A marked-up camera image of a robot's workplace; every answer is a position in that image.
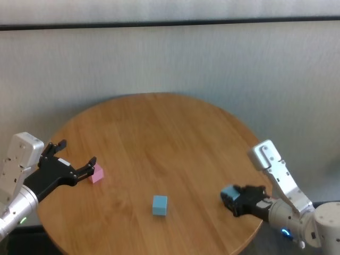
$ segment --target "round wooden table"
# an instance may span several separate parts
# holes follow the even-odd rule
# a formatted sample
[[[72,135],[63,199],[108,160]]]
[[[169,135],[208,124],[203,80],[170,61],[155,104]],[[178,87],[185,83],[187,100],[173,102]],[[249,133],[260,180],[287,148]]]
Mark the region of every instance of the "round wooden table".
[[[113,99],[77,115],[52,138],[74,167],[92,156],[105,177],[60,186],[38,209],[65,254],[238,254],[261,221],[234,218],[220,191],[230,184],[271,185],[247,151],[256,137],[234,116],[170,93]],[[168,196],[166,217],[152,215]]]

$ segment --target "blue cube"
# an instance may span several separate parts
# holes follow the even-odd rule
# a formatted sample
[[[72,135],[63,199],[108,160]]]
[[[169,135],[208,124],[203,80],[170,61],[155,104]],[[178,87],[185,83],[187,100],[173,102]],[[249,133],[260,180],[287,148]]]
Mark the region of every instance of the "blue cube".
[[[166,207],[168,197],[165,195],[155,195],[154,202],[152,203],[152,214],[159,216],[166,216]]]
[[[230,185],[222,189],[221,193],[226,194],[234,201],[240,196],[239,192],[235,190],[234,186]]]

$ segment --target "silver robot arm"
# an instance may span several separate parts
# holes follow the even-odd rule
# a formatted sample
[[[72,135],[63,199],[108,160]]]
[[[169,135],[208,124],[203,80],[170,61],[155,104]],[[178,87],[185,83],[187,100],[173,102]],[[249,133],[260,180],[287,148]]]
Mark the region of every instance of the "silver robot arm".
[[[56,187],[75,186],[94,173],[95,157],[75,170],[70,163],[54,156],[65,147],[63,140],[59,144],[49,143],[43,151],[44,143],[29,133],[12,137],[0,168],[0,241]]]
[[[324,255],[340,254],[340,202],[314,204],[300,190],[272,141],[249,151],[257,170],[264,172],[278,191],[274,199],[264,186],[231,185],[221,191],[224,205],[235,217],[252,214],[298,243],[322,248]]]
[[[321,247],[325,255],[340,254],[340,203],[317,208],[300,190],[272,141],[264,141],[249,152],[257,170],[264,172],[279,192],[269,208],[271,226],[286,231],[301,248],[304,243]]]

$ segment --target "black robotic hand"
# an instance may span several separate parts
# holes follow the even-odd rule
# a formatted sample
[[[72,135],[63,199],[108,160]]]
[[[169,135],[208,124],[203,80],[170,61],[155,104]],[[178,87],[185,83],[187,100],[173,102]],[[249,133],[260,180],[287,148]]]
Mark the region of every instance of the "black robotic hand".
[[[231,185],[221,191],[221,199],[235,217],[252,214],[268,222],[272,198],[266,193],[265,186]]]
[[[24,185],[34,192],[39,202],[58,186],[75,186],[79,181],[94,174],[96,157],[76,170],[67,161],[54,156],[65,147],[66,140],[58,144],[50,142],[40,156],[39,168],[25,179]]]

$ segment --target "gray wall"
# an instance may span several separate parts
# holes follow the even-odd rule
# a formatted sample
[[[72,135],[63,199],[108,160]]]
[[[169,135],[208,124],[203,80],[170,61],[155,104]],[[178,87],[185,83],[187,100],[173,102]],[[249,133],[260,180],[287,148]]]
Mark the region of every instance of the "gray wall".
[[[1,0],[0,24],[159,22],[338,16],[338,0]]]
[[[270,138],[313,200],[340,199],[340,22],[0,32],[0,157],[109,98],[170,91]]]

